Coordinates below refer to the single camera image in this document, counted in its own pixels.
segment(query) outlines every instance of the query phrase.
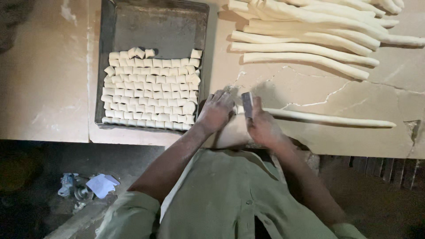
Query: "hand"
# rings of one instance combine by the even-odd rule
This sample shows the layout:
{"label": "hand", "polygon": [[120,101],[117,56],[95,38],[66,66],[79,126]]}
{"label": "hand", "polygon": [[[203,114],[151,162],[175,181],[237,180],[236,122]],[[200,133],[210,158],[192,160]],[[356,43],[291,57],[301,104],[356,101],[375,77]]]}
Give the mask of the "hand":
{"label": "hand", "polygon": [[252,119],[247,118],[246,127],[252,139],[259,144],[273,149],[283,142],[291,142],[289,138],[282,133],[271,114],[263,111],[261,107],[261,98],[252,99]]}
{"label": "hand", "polygon": [[235,106],[230,97],[231,94],[223,90],[210,94],[195,124],[202,125],[210,134],[221,130],[229,121],[230,113]]}

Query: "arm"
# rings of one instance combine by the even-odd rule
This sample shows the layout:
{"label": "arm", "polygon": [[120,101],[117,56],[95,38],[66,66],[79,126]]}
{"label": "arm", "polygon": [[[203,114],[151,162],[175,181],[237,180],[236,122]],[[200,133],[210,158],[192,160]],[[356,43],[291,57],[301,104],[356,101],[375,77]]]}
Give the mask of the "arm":
{"label": "arm", "polygon": [[196,151],[229,121],[235,105],[230,96],[223,90],[210,94],[193,127],[154,160],[127,191],[145,193],[162,203]]}
{"label": "arm", "polygon": [[261,98],[253,98],[252,119],[246,120],[256,143],[273,150],[282,166],[293,197],[308,207],[328,227],[345,222],[345,213],[325,185],[297,155],[296,146],[285,136],[273,116],[261,108]]}

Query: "work table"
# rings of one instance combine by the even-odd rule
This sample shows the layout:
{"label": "work table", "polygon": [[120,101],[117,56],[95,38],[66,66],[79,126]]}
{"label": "work table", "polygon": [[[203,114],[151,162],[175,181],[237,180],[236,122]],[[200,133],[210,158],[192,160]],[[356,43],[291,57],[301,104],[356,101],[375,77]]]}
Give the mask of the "work table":
{"label": "work table", "polygon": [[[225,0],[203,2],[210,5],[210,18],[201,97],[227,88],[241,104],[240,95],[252,91],[268,108],[392,121],[397,127],[350,128],[285,120],[279,120],[279,125],[316,154],[425,158],[424,49],[379,48],[371,55],[380,61],[378,67],[359,66],[371,74],[363,82],[308,63],[243,64],[242,53],[230,51],[230,34],[248,21],[228,11]],[[420,0],[406,3],[400,15],[386,18],[400,20],[391,34],[425,32],[421,22],[425,5]],[[0,138],[168,146],[180,137],[106,130],[94,123],[99,26],[100,0],[35,2],[28,19],[17,27],[14,47],[0,55]]]}

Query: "person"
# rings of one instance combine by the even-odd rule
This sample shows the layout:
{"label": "person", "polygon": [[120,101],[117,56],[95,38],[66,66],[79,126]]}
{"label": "person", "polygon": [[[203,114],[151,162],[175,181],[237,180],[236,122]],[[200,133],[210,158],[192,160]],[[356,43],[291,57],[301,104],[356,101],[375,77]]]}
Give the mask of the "person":
{"label": "person", "polygon": [[[227,92],[209,95],[192,128],[108,209],[97,238],[364,239],[275,119],[262,110],[260,97],[253,98],[247,129],[256,143],[276,154],[285,181],[254,153],[200,149],[228,123],[234,105]],[[160,205],[192,158],[159,224]]]}

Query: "left hand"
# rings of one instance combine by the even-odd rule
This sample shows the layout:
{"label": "left hand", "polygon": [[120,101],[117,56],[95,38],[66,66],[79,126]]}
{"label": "left hand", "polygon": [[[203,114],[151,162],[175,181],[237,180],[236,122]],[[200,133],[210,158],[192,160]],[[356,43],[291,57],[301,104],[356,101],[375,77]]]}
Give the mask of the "left hand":
{"label": "left hand", "polygon": [[218,90],[215,94],[210,94],[199,114],[195,124],[202,125],[207,133],[214,133],[221,130],[229,121],[235,102],[229,92]]}

